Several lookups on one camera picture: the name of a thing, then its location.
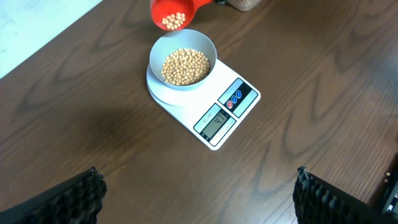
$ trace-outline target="bag of beans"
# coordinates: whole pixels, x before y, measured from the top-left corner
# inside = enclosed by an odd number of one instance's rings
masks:
[[[227,2],[240,11],[248,11],[257,6],[261,0],[227,0]]]

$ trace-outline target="pile of beans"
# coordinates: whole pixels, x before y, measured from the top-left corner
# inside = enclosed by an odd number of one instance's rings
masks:
[[[209,59],[193,49],[178,49],[166,57],[161,71],[167,83],[187,86],[198,83],[210,73]]]
[[[162,19],[162,24],[165,25],[169,30],[178,29],[185,22],[184,13],[176,13],[166,16]]]

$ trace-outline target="red cup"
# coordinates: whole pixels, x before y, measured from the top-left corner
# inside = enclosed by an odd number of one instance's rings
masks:
[[[168,30],[163,25],[162,19],[171,14],[181,12],[185,14],[185,22],[177,29],[186,27],[195,16],[199,7],[211,3],[213,0],[150,0],[150,14],[154,23],[163,30]]]

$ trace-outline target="white scale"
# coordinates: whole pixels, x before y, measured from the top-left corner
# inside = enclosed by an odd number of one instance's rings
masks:
[[[155,101],[211,150],[219,149],[260,100],[261,94],[242,76],[217,60],[206,82],[178,91],[147,69],[148,89]]]

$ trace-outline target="wooden table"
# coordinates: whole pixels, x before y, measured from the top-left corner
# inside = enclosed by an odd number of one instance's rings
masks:
[[[104,0],[0,80],[0,210],[91,166],[99,223],[294,223],[301,165],[371,202],[397,147],[397,1],[210,4],[189,28],[262,93],[219,151],[149,95],[149,3]]]

